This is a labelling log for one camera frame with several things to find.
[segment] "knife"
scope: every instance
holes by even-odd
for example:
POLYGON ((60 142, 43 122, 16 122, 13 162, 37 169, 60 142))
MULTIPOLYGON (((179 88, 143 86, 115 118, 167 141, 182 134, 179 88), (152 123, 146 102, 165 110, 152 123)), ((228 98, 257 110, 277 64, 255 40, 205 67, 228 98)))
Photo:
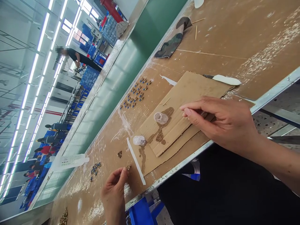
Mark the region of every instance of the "knife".
POLYGON ((223 75, 212 76, 212 75, 208 75, 208 74, 203 74, 203 76, 205 76, 206 78, 216 80, 216 81, 220 81, 222 83, 229 84, 229 85, 236 85, 237 86, 237 85, 241 84, 241 82, 238 79, 232 78, 232 77, 225 77, 223 75))

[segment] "red shirt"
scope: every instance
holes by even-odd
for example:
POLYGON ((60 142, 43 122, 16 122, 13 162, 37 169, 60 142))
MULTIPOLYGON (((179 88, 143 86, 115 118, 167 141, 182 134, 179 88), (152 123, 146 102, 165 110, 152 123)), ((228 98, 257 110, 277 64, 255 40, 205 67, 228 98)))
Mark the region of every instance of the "red shirt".
POLYGON ((41 153, 42 153, 42 154, 45 154, 45 155, 48 155, 49 152, 50 152, 51 154, 55 153, 55 151, 50 151, 50 148, 51 148, 50 145, 44 146, 43 149, 41 150, 41 153))

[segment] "fingernail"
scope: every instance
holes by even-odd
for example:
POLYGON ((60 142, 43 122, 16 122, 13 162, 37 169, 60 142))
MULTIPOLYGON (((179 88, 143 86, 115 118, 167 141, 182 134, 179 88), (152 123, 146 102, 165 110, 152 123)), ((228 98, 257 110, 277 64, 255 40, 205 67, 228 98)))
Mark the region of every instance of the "fingernail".
POLYGON ((191 115, 191 110, 189 109, 189 108, 185 108, 184 109, 184 112, 185 112, 185 114, 187 115, 187 116, 190 116, 191 115))

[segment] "hand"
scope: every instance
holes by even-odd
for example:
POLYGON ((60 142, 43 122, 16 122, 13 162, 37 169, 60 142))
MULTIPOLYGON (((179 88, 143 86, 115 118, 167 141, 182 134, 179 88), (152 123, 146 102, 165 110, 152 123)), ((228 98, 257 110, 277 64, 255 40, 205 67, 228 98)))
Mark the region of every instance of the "hand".
POLYGON ((108 225, 125 224, 124 185, 127 178, 127 169, 119 168, 109 175, 101 190, 101 199, 108 225))
POLYGON ((180 109, 184 111, 183 117, 188 117, 207 137, 241 156, 247 156, 247 151, 261 137, 249 107, 242 102, 203 96, 199 101, 185 104, 180 109), (217 120, 209 122, 195 110, 212 113, 217 120))

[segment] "red pillar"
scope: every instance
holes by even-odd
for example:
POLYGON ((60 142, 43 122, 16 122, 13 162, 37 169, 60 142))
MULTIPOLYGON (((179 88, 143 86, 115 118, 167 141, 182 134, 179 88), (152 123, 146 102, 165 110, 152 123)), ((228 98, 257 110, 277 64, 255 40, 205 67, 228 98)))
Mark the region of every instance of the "red pillar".
POLYGON ((116 10, 116 5, 112 0, 100 0, 100 3, 104 5, 109 14, 115 19, 117 23, 124 21, 120 14, 116 10))

